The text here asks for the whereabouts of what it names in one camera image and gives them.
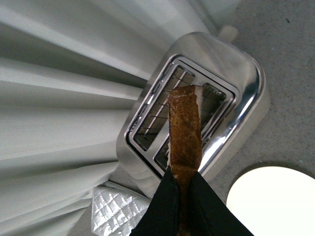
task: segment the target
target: stainless steel toaster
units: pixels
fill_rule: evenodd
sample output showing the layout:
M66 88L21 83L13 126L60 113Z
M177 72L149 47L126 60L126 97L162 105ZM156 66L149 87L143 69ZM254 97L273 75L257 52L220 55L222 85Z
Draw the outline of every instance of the stainless steel toaster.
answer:
M167 167L168 94L174 87L192 84L204 87L199 172L207 181L230 161L270 106L265 75L251 56L205 33L177 40L147 82L117 140L118 160L150 198Z

